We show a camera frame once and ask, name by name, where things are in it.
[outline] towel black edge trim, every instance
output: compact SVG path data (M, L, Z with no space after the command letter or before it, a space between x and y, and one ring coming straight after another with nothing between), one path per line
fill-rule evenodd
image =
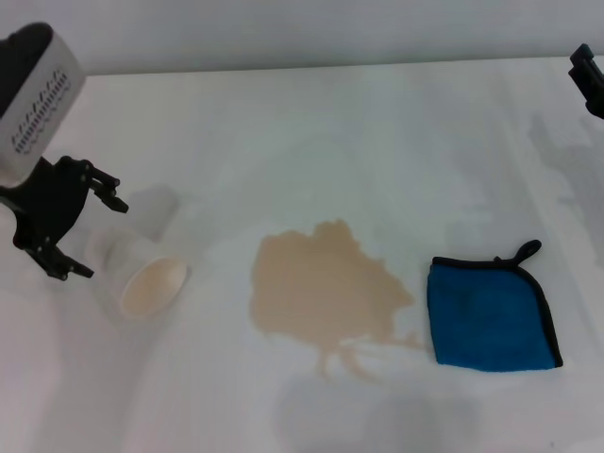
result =
M549 345L549 350L554 357L554 365L556 368L560 368L564 365L562 355L560 354L560 348L558 347L558 339L556 338L556 329L554 328L554 320L551 317L551 311L549 304L545 299L545 293L541 285L535 277L529 272L525 271L522 267L518 267L516 264L507 260L498 261L464 261L464 260L453 260L451 258L435 257L432 259L432 264L457 267L460 269L499 269L502 271L510 271L517 274L528 282L530 287L533 289L537 296L537 307L541 317L541 326L544 331L545 339Z

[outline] ventilation slots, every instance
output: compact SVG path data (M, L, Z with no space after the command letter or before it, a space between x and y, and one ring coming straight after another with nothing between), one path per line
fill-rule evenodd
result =
M71 82L62 69L57 68L52 72L11 136L15 152L19 154L29 152L43 133L45 124L52 118L60 100L70 88Z

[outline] coffee spill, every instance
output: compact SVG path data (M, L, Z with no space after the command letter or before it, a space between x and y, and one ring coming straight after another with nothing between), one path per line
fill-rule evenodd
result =
M413 332L394 335L394 314L413 303L401 282L361 251L342 220L324 222L311 236L268 236L254 263L250 315L264 333L296 338L318 349L317 371L328 378L337 356L354 376L377 378L359 362L359 344L423 348Z

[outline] spilled liquid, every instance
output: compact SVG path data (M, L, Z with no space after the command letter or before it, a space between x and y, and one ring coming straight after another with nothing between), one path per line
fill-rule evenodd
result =
M324 222L310 236L287 231L264 238L252 280L255 326L314 346L324 378L328 360L338 357L354 376L376 381L359 361L366 354L361 344L423 347L416 332L394 334L394 314L412 305L411 295L383 260L362 253L342 220Z

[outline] cup opening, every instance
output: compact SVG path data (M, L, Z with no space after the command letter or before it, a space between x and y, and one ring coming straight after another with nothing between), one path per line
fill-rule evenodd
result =
M126 286L122 314L146 318L175 298L187 276L187 265L175 258L160 258L143 267Z

